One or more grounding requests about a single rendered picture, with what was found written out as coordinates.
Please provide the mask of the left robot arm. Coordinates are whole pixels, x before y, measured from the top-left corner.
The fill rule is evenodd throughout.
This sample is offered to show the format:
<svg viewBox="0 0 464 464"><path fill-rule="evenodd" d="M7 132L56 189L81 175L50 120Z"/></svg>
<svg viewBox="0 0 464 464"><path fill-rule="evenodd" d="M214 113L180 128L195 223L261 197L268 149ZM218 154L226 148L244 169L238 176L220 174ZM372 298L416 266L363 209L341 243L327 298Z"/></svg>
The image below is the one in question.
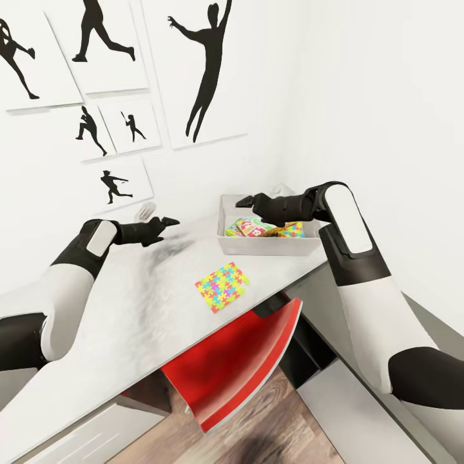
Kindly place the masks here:
<svg viewBox="0 0 464 464"><path fill-rule="evenodd" d="M169 217L148 221L156 208L145 203L134 224L101 219L85 223L31 287L0 311L0 411L45 365L71 351L110 245L149 247L166 227L180 224Z"/></svg>

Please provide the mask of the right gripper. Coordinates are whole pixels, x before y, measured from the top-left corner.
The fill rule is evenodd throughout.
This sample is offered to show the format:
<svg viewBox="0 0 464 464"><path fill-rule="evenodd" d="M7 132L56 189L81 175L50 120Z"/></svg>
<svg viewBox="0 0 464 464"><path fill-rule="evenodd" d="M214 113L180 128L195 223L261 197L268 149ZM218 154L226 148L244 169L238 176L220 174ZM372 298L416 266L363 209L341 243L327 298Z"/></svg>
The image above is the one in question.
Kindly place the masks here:
<svg viewBox="0 0 464 464"><path fill-rule="evenodd" d="M285 213L286 202L289 197L272 199L271 196L265 193L248 195L240 202L237 202L235 207L252 208L253 213L260 216L262 220L281 229L292 223L292 220Z"/></svg>

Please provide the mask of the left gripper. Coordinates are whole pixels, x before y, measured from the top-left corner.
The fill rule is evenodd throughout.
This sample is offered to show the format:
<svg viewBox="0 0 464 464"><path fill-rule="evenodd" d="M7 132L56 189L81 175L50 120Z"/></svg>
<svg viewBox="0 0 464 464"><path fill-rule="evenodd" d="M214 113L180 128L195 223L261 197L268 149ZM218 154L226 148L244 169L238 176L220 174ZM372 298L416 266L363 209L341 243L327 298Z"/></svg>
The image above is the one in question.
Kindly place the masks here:
<svg viewBox="0 0 464 464"><path fill-rule="evenodd" d="M134 223L134 243L141 243L143 247L149 247L150 244L160 240L159 235L163 233L166 227L178 224L180 224L178 220L169 217L164 217L162 220L159 217L153 217L149 223Z"/></svg>

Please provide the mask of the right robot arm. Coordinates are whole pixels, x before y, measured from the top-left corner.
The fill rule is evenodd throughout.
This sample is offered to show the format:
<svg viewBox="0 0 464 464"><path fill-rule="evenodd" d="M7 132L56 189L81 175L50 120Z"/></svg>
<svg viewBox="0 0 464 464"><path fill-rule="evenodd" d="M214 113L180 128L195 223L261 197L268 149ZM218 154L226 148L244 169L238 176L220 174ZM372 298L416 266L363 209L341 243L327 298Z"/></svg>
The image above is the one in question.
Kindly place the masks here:
<svg viewBox="0 0 464 464"><path fill-rule="evenodd" d="M464 464L464 361L440 351L412 312L348 185L329 181L297 195L281 182L271 196L248 195L235 207L252 208L280 229L302 221L329 223L318 233L360 369Z"/></svg>

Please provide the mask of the jigsaw puzzle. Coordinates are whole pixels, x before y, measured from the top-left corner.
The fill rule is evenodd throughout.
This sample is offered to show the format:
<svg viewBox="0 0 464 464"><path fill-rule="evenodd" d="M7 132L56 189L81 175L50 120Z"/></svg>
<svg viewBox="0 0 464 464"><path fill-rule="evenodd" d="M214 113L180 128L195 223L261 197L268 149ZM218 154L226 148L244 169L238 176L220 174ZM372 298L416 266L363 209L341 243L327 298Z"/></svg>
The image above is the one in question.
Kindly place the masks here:
<svg viewBox="0 0 464 464"><path fill-rule="evenodd" d="M217 314L246 293L246 289L239 286L244 282L245 285L251 283L246 275L232 262L196 282L195 285L212 312Z"/></svg>
<svg viewBox="0 0 464 464"><path fill-rule="evenodd" d="M281 228L276 232L278 237L284 238L301 238L302 237L302 222L295 222Z"/></svg>

